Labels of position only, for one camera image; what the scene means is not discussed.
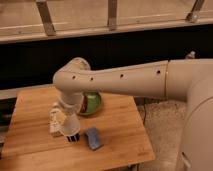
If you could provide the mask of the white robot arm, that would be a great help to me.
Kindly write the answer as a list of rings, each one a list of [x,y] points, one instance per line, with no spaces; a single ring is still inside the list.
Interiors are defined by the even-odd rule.
[[[74,58],[53,76],[59,104],[77,113],[85,92],[173,99],[187,103],[176,171],[213,171],[213,59],[166,60],[92,70]]]

